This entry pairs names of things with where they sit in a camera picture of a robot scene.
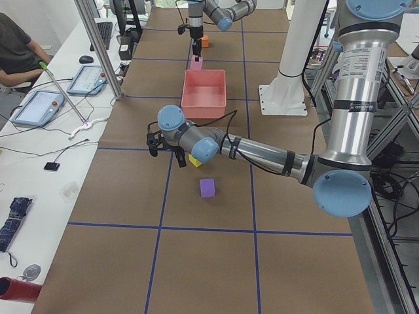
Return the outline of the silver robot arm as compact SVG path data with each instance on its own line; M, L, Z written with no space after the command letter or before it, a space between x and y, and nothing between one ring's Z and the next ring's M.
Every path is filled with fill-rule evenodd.
M188 19L186 28L192 39L192 52L198 61L202 51L202 37L204 36L204 14L218 27L226 32L233 22L252 14L257 8L256 0L236 1L232 7L222 9L217 1L188 1Z
M255 12L257 1L235 1L222 9L218 1L188 1L187 23L194 53L201 51L205 15L221 31ZM260 85L259 100L264 115L298 116L305 108L302 87L304 70L323 23L328 1L296 3L278 75L269 85ZM182 108L167 105L157 121L147 126L151 156L158 150L175 152L179 167L186 166L185 152L208 163L216 153L231 160L247 161L274 175L293 177L313 188L317 205L336 217L362 213L372 200L368 176L371 161L367 144L377 110L382 72L390 44L399 37L403 14L414 1L337 1L337 41L342 60L333 101L330 133L325 152L297 154L233 135L217 128L204 128L187 120Z

